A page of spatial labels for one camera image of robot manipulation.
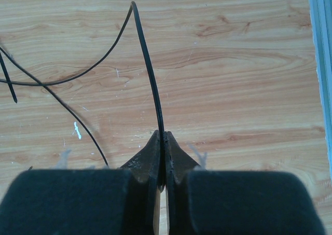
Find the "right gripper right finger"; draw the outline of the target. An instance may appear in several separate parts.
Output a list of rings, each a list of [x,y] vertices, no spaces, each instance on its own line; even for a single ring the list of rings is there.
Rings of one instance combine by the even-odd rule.
[[[169,234],[325,234],[294,174],[201,169],[171,132],[166,136]]]

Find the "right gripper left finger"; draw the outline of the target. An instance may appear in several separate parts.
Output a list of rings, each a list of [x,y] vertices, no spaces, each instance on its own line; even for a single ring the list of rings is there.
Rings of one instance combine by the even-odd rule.
[[[1,202],[1,234],[158,234],[160,135],[118,169],[20,173]]]

